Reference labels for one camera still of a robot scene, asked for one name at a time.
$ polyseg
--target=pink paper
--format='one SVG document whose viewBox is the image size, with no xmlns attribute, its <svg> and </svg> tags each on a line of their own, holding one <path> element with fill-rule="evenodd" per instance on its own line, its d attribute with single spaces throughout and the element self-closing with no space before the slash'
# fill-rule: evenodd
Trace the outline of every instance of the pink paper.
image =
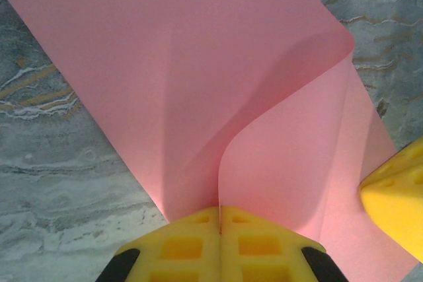
<svg viewBox="0 0 423 282">
<path fill-rule="evenodd" d="M 416 263 L 358 201 L 394 148 L 319 0 L 9 1 L 168 220 L 220 195 L 321 235 L 351 281 Z"/>
</svg>

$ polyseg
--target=marble countertop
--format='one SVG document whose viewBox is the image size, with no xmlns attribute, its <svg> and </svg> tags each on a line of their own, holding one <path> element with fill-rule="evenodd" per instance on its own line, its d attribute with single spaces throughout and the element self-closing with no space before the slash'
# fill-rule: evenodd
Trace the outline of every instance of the marble countertop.
<svg viewBox="0 0 423 282">
<path fill-rule="evenodd" d="M 423 135 L 423 0 L 322 2 L 354 35 L 354 64 L 397 147 Z M 119 246 L 165 223 L 0 0 L 0 282 L 94 281 Z M 423 281 L 423 266 L 404 281 Z"/>
</svg>

